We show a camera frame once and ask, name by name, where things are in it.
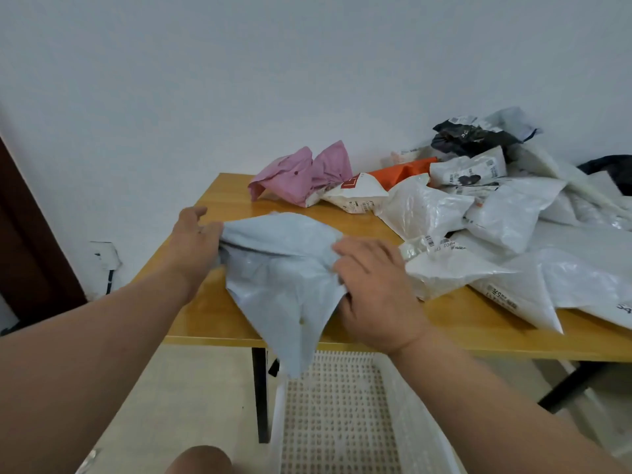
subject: knee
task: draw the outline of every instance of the knee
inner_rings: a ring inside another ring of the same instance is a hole
[[[166,474],[178,473],[230,473],[233,469],[230,458],[215,446],[189,447],[180,454],[167,469]]]

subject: person's left hand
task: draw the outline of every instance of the person's left hand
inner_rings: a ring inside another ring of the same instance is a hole
[[[191,283],[193,294],[217,257],[219,237],[224,229],[224,223],[219,221],[205,226],[198,224],[206,210],[205,206],[193,206],[180,211],[165,257],[164,266],[183,275]]]

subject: red logo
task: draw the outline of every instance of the red logo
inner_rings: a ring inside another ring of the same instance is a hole
[[[352,177],[349,181],[345,181],[340,185],[340,187],[345,190],[346,188],[355,188],[356,183],[358,182],[359,174]]]

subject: forearm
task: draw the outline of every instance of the forearm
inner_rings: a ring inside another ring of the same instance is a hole
[[[470,474],[626,472],[434,328],[392,360]]]
[[[121,407],[192,289],[178,272],[161,270],[2,338],[4,472],[74,472]]]

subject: pink plastic bag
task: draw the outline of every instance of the pink plastic bag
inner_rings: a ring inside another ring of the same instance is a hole
[[[340,184],[353,176],[349,155],[342,141],[335,142],[312,160],[312,151],[303,147],[293,155],[275,159],[250,184],[255,201],[266,190],[298,206],[315,191]]]

